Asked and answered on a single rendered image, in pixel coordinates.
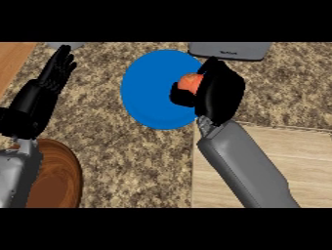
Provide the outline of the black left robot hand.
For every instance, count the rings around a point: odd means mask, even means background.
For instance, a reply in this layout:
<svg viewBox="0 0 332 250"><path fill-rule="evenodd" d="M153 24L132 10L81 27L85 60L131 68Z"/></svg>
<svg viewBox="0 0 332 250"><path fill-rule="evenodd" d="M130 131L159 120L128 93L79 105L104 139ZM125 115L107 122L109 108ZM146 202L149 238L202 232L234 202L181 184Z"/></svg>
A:
<svg viewBox="0 0 332 250"><path fill-rule="evenodd" d="M62 45L37 79L31 79L23 85L10 105L0 106L0 134L3 136L29 140L40 135L75 67L71 46Z"/></svg>

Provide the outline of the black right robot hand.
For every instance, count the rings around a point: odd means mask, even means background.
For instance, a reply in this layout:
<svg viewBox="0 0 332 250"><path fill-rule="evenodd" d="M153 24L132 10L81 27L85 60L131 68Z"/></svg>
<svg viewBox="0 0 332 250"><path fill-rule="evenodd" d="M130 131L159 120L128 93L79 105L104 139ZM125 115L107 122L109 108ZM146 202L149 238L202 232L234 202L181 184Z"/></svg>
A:
<svg viewBox="0 0 332 250"><path fill-rule="evenodd" d="M194 73L203 75L196 94L177 90L174 82L168 98L174 104L193 107L196 116L205 116L212 124L219 126L236 113L243 97L245 81L215 57L206 59Z"/></svg>

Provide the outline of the orange squash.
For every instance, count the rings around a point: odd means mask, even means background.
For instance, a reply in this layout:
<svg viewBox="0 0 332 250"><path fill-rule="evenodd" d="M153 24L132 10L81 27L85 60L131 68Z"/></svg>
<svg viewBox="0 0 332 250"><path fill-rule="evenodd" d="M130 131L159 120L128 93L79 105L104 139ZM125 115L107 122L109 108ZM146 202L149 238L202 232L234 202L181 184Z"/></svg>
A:
<svg viewBox="0 0 332 250"><path fill-rule="evenodd" d="M190 94L196 94L202 80L202 74L187 73L180 77L175 84L175 89L180 91L187 91Z"/></svg>

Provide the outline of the blue plate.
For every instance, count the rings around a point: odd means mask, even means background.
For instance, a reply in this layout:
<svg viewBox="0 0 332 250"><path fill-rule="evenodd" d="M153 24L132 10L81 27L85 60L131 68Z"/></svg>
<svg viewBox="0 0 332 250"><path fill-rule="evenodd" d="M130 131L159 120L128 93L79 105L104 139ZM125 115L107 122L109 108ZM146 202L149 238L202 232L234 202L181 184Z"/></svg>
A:
<svg viewBox="0 0 332 250"><path fill-rule="evenodd" d="M199 61L177 50L156 50L140 56L122 74L119 96L134 120L158 130L178 129L194 120L194 110L169 101L174 82L200 67Z"/></svg>

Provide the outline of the pale wooden tray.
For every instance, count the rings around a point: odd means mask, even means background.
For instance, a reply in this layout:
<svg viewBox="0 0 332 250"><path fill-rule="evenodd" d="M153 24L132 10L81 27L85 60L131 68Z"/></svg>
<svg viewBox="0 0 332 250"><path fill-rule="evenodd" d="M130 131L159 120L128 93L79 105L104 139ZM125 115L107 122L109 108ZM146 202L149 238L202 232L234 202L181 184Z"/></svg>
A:
<svg viewBox="0 0 332 250"><path fill-rule="evenodd" d="M298 205L332 208L332 130L239 124L287 179ZM197 146L193 147L191 207L242 207Z"/></svg>

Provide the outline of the grey flat appliance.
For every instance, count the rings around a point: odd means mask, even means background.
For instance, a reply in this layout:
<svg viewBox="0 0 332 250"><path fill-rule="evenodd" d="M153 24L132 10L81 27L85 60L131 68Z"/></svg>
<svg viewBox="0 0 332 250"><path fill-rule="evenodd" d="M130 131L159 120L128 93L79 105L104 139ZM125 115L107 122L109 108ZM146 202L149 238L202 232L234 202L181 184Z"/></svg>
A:
<svg viewBox="0 0 332 250"><path fill-rule="evenodd" d="M270 42L190 42L189 53L203 58L261 61L270 46Z"/></svg>

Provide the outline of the brown wooden bowl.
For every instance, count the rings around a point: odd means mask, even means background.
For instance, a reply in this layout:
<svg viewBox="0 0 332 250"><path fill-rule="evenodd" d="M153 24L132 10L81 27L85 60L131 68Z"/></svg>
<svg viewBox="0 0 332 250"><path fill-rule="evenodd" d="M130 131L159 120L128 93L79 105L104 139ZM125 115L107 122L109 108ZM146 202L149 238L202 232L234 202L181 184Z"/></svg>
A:
<svg viewBox="0 0 332 250"><path fill-rule="evenodd" d="M19 147L16 139L10 148ZM51 139L37 139L37 145L43 158L25 207L78 207L82 171L76 156L68 146Z"/></svg>

